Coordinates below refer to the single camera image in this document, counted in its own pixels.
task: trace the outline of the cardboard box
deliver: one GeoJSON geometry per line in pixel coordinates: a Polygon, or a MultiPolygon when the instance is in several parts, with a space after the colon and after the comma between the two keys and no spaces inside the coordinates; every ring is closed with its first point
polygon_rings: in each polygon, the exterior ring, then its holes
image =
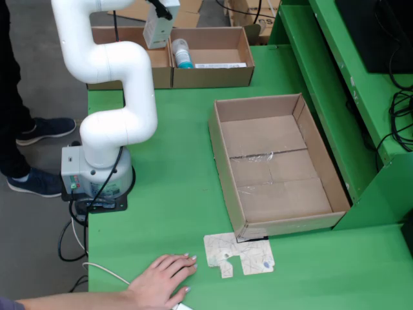
{"type": "MultiPolygon", "coordinates": [[[[230,7],[242,12],[256,14],[258,12],[258,3],[258,0],[230,0],[230,7]]],[[[275,18],[266,16],[274,16],[274,13],[277,16],[280,0],[271,0],[271,3],[274,11],[271,10],[267,0],[263,1],[260,13],[265,16],[259,16],[256,22],[256,24],[259,24],[261,26],[259,38],[256,39],[256,41],[259,44],[267,44],[268,40],[270,39],[275,18]]],[[[232,16],[232,24],[234,26],[249,27],[253,25],[255,18],[256,17],[254,15],[247,15],[239,12],[234,12],[232,16]]]]}
{"type": "Polygon", "coordinates": [[[173,29],[170,42],[185,39],[192,62],[246,63],[246,68],[182,69],[177,68],[171,54],[173,88],[247,87],[251,83],[255,64],[243,28],[173,29]]]}
{"type": "Polygon", "coordinates": [[[301,94],[216,101],[209,130],[239,241],[332,227],[350,209],[301,94]]]}
{"type": "MultiPolygon", "coordinates": [[[[181,9],[175,19],[174,27],[176,28],[195,28],[198,25],[200,15],[197,12],[191,12],[188,10],[199,10],[202,5],[201,0],[181,0],[181,9]]],[[[134,4],[124,10],[116,11],[117,16],[137,19],[140,21],[146,21],[149,15],[149,9],[151,4],[145,0],[136,0],[134,4]]]]}
{"type": "MultiPolygon", "coordinates": [[[[149,54],[152,63],[152,75],[155,88],[172,87],[172,62],[169,43],[165,48],[157,50],[147,49],[143,38],[143,27],[118,27],[120,41],[131,41],[141,45],[149,54]]],[[[116,42],[114,27],[92,27],[92,33],[96,44],[116,42]]],[[[111,81],[100,84],[88,84],[89,90],[113,90],[123,89],[122,82],[111,81]]]]}

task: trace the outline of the bottle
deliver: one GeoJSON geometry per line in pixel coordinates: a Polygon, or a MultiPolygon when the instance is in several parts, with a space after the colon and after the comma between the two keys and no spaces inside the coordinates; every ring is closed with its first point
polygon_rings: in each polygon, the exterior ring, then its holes
{"type": "Polygon", "coordinates": [[[175,55],[178,68],[193,69],[191,55],[189,54],[188,43],[184,39],[176,39],[172,42],[172,52],[175,55]]]}

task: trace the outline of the dark pants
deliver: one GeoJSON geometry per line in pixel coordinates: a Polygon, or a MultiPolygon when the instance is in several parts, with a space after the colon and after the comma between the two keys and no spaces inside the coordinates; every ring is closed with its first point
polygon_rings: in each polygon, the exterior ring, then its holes
{"type": "Polygon", "coordinates": [[[16,136],[34,128],[34,120],[17,91],[20,67],[14,59],[10,42],[10,12],[0,0],[0,172],[21,178],[30,166],[15,144],[16,136]]]}

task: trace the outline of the shoe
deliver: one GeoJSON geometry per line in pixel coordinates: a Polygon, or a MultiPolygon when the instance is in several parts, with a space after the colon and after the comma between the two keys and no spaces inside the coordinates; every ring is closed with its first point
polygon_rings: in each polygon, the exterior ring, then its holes
{"type": "Polygon", "coordinates": [[[45,198],[59,197],[62,191],[59,176],[35,168],[30,169],[27,181],[18,182],[7,178],[7,184],[13,191],[27,192],[45,198]]]}
{"type": "Polygon", "coordinates": [[[26,147],[44,138],[60,138],[71,134],[76,129],[76,123],[70,118],[34,118],[33,131],[20,134],[16,137],[17,145],[26,147]]]}

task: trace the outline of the gray floor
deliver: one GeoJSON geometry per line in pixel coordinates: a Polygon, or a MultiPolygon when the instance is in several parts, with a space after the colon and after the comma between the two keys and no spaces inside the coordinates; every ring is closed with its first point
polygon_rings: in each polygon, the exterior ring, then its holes
{"type": "MultiPolygon", "coordinates": [[[[57,39],[50,0],[7,0],[12,15],[11,38],[21,65],[20,94],[33,116],[86,116],[87,92],[66,70],[57,39]]],[[[198,26],[229,26],[215,0],[204,0],[198,26]]],[[[92,24],[112,25],[106,13],[93,14],[92,24]]],[[[119,18],[119,25],[142,25],[119,18]]],[[[44,140],[21,149],[28,162],[58,173],[61,147],[79,140],[69,137],[44,140]]],[[[44,199],[12,192],[0,176],[0,296],[31,298],[67,292],[85,271],[80,262],[64,263],[57,257],[57,240],[70,219],[67,204],[59,198],[44,199]]],[[[64,254],[81,254],[71,230],[64,254]]]]}

